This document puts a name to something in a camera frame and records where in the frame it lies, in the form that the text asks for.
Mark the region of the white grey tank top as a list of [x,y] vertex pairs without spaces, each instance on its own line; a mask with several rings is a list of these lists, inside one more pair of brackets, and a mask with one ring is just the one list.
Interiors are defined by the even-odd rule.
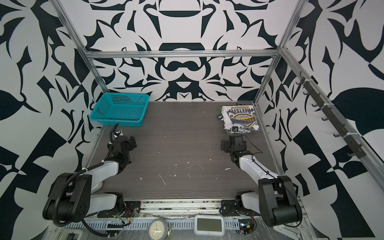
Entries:
[[239,127],[239,134],[249,134],[260,130],[253,105],[222,106],[217,119],[223,121],[224,130],[231,134],[231,127]]

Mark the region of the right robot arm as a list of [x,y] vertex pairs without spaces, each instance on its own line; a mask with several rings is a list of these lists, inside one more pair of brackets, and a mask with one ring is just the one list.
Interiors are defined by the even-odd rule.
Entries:
[[292,180],[280,176],[257,160],[257,153],[248,150],[243,135],[230,135],[221,140],[221,151],[230,155],[231,161],[247,173],[258,185],[258,192],[239,192],[234,207],[240,215],[257,213],[268,227],[297,228],[303,221],[303,211]]

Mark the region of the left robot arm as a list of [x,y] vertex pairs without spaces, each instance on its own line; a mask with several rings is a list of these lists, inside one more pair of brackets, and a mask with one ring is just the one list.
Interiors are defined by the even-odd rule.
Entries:
[[121,213],[125,207],[121,193],[97,195],[96,192],[104,180],[120,174],[131,163],[130,151],[136,147],[134,137],[116,136],[108,144],[108,154],[100,163],[76,173],[59,175],[51,186],[43,218],[63,227],[99,212]]

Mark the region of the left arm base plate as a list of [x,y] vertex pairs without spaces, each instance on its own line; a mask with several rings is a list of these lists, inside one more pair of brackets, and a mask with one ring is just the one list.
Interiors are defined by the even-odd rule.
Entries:
[[112,218],[120,216],[121,218],[129,218],[140,213],[141,201],[124,201],[124,203],[118,207],[115,205],[111,210],[101,211],[97,214],[98,218]]

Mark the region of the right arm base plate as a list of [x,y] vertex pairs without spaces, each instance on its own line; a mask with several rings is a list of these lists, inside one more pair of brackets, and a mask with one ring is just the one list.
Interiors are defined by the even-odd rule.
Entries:
[[243,208],[240,204],[238,204],[235,200],[221,200],[221,206],[219,208],[219,213],[224,217],[229,216],[249,216],[256,217],[260,216],[260,214]]

